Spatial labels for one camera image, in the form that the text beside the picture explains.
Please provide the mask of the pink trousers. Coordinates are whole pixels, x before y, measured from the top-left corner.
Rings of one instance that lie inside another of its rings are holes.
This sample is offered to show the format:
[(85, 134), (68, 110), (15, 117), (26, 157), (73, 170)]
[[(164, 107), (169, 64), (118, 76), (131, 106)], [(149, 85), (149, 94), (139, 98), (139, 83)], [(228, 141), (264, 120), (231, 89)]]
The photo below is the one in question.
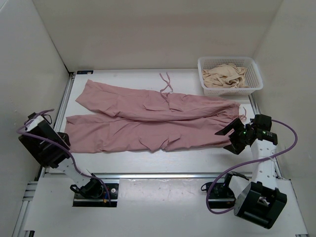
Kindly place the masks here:
[(246, 120), (235, 101), (92, 80), (76, 101), (90, 114), (66, 118), (65, 132), (75, 153), (220, 147), (229, 139), (218, 131), (235, 119)]

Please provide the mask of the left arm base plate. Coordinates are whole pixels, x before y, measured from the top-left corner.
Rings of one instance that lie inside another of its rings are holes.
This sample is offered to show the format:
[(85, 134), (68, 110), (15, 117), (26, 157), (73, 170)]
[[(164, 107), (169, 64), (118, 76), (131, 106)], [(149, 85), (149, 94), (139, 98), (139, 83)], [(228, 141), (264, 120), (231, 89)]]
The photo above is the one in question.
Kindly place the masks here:
[(74, 192), (73, 207), (117, 207), (119, 183), (109, 182), (104, 185), (96, 179), (79, 188), (73, 184), (70, 190)]

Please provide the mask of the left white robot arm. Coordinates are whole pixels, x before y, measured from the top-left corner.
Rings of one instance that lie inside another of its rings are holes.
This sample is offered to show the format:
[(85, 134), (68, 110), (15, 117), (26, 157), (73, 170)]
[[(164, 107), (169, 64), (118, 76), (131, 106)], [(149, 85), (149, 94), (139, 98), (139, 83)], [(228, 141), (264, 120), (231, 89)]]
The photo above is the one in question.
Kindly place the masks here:
[(94, 174), (81, 171), (70, 152), (69, 136), (52, 127), (51, 110), (32, 113), (17, 130), (19, 141), (44, 168), (57, 169), (72, 179), (70, 189), (84, 198), (101, 198), (107, 188)]

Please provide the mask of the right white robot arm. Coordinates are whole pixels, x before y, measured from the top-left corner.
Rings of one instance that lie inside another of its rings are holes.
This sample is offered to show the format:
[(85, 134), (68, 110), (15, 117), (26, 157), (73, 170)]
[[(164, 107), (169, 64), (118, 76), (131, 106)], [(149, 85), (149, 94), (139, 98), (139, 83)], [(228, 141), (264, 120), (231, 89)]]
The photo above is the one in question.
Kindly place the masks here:
[(206, 186), (207, 208), (213, 213), (233, 210), (234, 215), (246, 221), (270, 229), (287, 203), (287, 195), (277, 186), (275, 154), (277, 135), (271, 132), (272, 118), (255, 115), (250, 123), (243, 124), (237, 118), (216, 135), (227, 135), (230, 144), (225, 150), (239, 155), (246, 146), (251, 148), (252, 177), (235, 172), (223, 174), (224, 181)]

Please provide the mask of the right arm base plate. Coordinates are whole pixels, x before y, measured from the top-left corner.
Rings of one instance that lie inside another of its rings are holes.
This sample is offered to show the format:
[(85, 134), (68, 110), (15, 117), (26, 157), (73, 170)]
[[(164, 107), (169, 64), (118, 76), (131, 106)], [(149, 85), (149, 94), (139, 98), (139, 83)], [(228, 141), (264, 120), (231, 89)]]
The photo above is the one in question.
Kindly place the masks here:
[(216, 183), (208, 198), (208, 204), (211, 209), (229, 209), (234, 207), (239, 194), (247, 187), (249, 182), (231, 182), (229, 185)]

